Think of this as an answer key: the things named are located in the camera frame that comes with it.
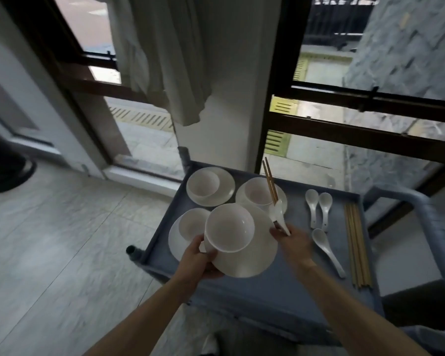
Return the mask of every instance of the shoe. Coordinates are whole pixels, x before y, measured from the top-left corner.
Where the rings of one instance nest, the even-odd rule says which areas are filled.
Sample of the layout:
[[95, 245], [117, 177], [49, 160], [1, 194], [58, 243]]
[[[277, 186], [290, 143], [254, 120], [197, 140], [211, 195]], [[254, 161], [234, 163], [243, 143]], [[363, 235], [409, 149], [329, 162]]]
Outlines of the shoe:
[[219, 343], [216, 335], [209, 334], [206, 337], [206, 340], [204, 340], [204, 344], [202, 346], [201, 355], [219, 356]]

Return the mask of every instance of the white curtain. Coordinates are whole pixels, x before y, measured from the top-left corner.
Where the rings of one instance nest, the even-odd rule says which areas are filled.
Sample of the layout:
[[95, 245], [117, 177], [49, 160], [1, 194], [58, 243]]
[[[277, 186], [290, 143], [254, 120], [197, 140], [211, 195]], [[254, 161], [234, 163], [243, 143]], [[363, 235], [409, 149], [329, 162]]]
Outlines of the white curtain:
[[198, 122], [211, 89], [193, 0], [97, 1], [107, 3], [122, 84], [174, 122]]

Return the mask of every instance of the spoon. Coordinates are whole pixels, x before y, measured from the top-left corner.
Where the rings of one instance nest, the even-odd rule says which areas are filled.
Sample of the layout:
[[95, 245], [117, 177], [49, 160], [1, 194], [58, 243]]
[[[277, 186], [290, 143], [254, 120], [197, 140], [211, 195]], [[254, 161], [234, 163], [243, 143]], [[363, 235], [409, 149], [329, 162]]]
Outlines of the spoon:
[[310, 227], [314, 229], [316, 227], [316, 205], [318, 204], [318, 192], [310, 189], [305, 193], [305, 200], [309, 204], [311, 211]]
[[333, 204], [333, 198], [327, 192], [323, 192], [320, 195], [320, 206], [321, 211], [323, 212], [323, 224], [321, 225], [321, 229], [323, 231], [328, 230], [328, 212], [330, 211], [330, 207]]
[[336, 271], [338, 271], [339, 277], [344, 279], [346, 277], [346, 274], [344, 273], [342, 266], [334, 256], [333, 251], [331, 251], [330, 243], [328, 242], [326, 233], [322, 229], [314, 229], [312, 232], [312, 238], [314, 243], [317, 244], [318, 247], [328, 255], [334, 267], [336, 268]]
[[275, 205], [270, 204], [268, 208], [268, 213], [270, 219], [272, 221], [277, 221], [280, 227], [283, 229], [283, 231], [287, 234], [287, 236], [290, 236], [290, 230], [287, 227], [287, 224], [285, 223], [285, 219], [283, 217], [282, 200], [277, 201]]

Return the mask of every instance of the person's left hand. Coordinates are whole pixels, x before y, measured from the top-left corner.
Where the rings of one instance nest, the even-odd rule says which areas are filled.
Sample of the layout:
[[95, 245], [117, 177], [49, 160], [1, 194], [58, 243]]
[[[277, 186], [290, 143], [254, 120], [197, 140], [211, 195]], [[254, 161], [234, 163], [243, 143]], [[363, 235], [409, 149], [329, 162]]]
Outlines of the person's left hand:
[[211, 263], [217, 255], [217, 251], [201, 253], [199, 245], [204, 235], [196, 236], [186, 248], [178, 268], [171, 278], [177, 283], [183, 292], [183, 297], [188, 300], [195, 292], [198, 282], [202, 279], [216, 279], [224, 274]]

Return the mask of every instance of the cart handle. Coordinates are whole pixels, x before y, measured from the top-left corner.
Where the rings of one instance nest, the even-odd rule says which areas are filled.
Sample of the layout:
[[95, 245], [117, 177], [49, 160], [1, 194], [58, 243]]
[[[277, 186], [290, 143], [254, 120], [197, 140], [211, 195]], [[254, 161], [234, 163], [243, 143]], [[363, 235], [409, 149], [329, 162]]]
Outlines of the cart handle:
[[[380, 197], [401, 200], [412, 204], [421, 221], [422, 230], [432, 251], [435, 263], [445, 281], [445, 229], [439, 215], [434, 209], [431, 199], [415, 190], [406, 187], [376, 184], [362, 198], [364, 210], [370, 208]], [[402, 328], [413, 340], [419, 344], [445, 352], [445, 331], [430, 329], [425, 326], [410, 326]]]

